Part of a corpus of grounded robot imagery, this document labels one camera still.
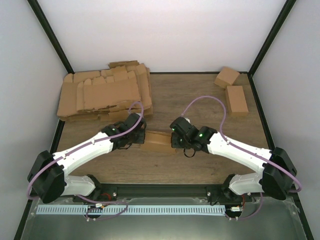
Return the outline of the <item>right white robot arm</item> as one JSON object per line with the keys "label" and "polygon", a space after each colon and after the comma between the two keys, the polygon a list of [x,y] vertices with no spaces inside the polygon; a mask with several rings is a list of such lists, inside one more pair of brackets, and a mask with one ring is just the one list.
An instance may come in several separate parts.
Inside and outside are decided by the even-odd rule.
{"label": "right white robot arm", "polygon": [[284,149],[254,147],[222,137],[216,129],[207,126],[197,129],[181,116],[170,124],[170,128],[172,148],[222,156],[253,171],[245,175],[230,174],[226,178],[221,187],[225,200],[232,202],[248,193],[265,193],[282,201],[287,198],[293,185],[291,176],[296,176],[297,169]]}

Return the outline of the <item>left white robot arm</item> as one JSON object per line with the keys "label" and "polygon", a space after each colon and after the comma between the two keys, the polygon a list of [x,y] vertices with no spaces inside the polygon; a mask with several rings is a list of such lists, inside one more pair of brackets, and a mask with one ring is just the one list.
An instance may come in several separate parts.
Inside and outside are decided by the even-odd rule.
{"label": "left white robot arm", "polygon": [[72,172],[101,155],[143,144],[146,127],[141,114],[131,113],[126,120],[105,126],[74,147],[55,153],[42,151],[27,176],[27,191],[34,192],[44,204],[71,195],[97,202],[102,196],[102,184],[92,174],[73,176]]}

